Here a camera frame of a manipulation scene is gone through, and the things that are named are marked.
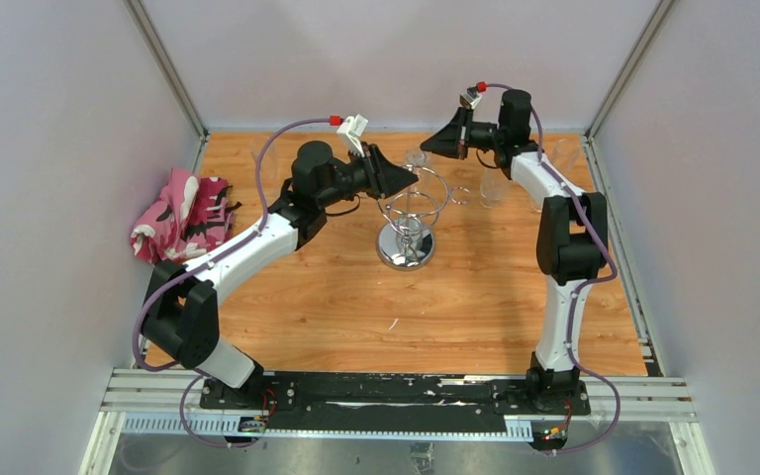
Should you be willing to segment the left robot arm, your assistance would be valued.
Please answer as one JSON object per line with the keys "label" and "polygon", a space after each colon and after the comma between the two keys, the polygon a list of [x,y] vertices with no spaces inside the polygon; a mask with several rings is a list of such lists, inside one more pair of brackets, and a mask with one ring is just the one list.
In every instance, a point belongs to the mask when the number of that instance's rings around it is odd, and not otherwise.
{"label": "left robot arm", "polygon": [[238,286],[266,265],[304,246],[328,221],[328,207],[360,194],[382,200],[415,184],[415,172],[389,161],[375,144],[346,161],[326,142],[302,144],[291,176],[264,215],[229,242],[184,264],[161,261],[153,268],[135,326],[175,364],[226,385],[241,409],[255,407],[262,366],[220,335],[219,308]]}

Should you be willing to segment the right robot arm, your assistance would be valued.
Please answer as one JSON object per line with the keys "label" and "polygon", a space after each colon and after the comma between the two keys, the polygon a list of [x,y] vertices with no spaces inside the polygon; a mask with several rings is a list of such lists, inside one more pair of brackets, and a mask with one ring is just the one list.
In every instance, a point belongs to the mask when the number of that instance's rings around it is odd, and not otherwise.
{"label": "right robot arm", "polygon": [[504,86],[497,121],[476,121],[474,111],[489,87],[480,82],[462,92],[453,118],[421,149],[454,159],[470,149],[492,152],[494,168],[540,209],[535,255],[546,278],[546,302],[523,388],[529,406],[546,414],[579,392],[578,341],[587,298],[601,270],[612,264],[608,201],[573,184],[548,158],[543,139],[531,136],[542,124],[528,92]]}

